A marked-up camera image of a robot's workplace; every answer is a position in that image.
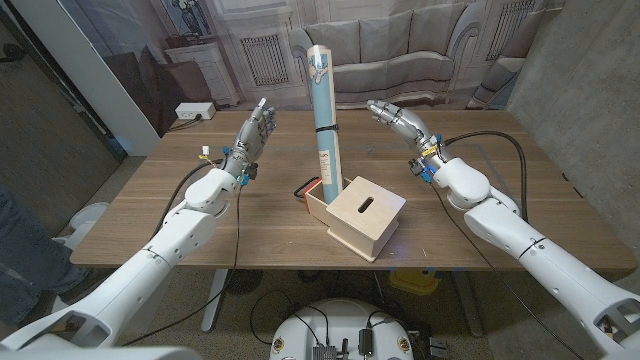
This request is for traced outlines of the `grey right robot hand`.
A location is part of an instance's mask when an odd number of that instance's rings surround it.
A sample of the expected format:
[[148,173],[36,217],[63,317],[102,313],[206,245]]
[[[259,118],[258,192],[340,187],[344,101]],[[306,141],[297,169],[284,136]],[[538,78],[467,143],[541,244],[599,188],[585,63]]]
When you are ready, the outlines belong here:
[[389,126],[425,164],[438,170],[450,159],[441,140],[414,112],[382,100],[368,100],[367,107],[374,120]]

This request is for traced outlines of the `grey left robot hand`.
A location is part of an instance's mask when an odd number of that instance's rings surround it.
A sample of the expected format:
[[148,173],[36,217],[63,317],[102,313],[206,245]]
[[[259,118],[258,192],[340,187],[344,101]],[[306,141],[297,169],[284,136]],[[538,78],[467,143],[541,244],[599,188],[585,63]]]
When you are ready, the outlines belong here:
[[249,172],[276,128],[275,108],[262,98],[236,135],[221,169],[238,177]]

